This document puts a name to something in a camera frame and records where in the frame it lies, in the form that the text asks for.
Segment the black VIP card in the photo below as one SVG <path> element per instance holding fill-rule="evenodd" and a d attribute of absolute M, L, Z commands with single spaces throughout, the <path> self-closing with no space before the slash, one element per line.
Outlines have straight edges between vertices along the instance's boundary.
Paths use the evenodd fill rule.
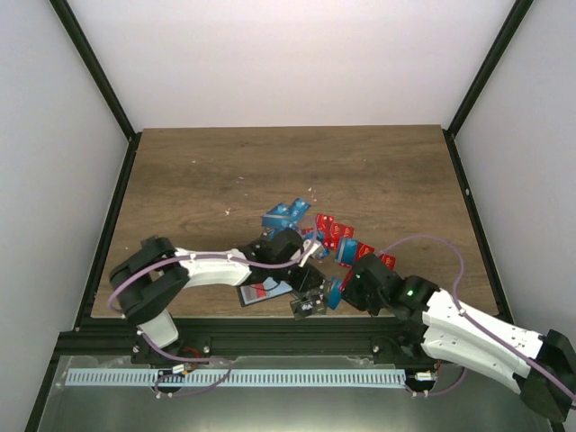
<path fill-rule="evenodd" d="M 322 295 L 310 295 L 290 302 L 292 315 L 296 320 L 303 320 L 314 315 L 325 315 L 327 305 Z"/>

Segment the red VIP card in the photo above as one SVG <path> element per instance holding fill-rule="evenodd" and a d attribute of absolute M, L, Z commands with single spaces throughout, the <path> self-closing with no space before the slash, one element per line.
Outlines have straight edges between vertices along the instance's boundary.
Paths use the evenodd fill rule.
<path fill-rule="evenodd" d="M 265 298 L 273 289 L 266 289 L 261 283 L 256 285 L 246 285 L 242 287 L 244 300 L 246 302 L 257 302 Z"/>

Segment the black leather card holder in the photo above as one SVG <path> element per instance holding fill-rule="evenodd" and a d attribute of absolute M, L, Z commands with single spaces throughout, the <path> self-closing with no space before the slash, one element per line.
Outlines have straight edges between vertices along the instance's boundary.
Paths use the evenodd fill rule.
<path fill-rule="evenodd" d="M 292 291 L 286 282 L 277 282 L 268 277 L 262 283 L 242 285 L 237 288 L 238 298 L 242 307 L 265 302 L 276 297 L 286 295 Z"/>

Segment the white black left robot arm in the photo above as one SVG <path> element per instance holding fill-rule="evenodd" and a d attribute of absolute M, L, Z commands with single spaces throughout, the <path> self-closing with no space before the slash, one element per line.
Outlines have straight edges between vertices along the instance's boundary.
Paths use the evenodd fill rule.
<path fill-rule="evenodd" d="M 184 341 L 168 306 L 183 289 L 218 284 L 238 288 L 273 280 L 294 293 L 291 309 L 297 320 L 325 313 L 326 278 L 310 261 L 322 248 L 315 237 L 304 238 L 295 229 L 219 252 L 149 238 L 111 271 L 108 307 L 137 329 L 160 361 L 172 364 L 183 355 Z"/>

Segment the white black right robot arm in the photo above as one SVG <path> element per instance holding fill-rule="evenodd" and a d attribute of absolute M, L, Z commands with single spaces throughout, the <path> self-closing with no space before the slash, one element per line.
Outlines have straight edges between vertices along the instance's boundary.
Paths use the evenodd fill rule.
<path fill-rule="evenodd" d="M 456 302 L 427 279 L 399 276 L 374 254 L 357 260 L 338 290 L 359 311 L 386 309 L 412 323 L 414 331 L 400 339 L 406 360 L 428 356 L 482 374 L 552 422 L 574 410 L 575 350 L 564 334 L 524 329 Z"/>

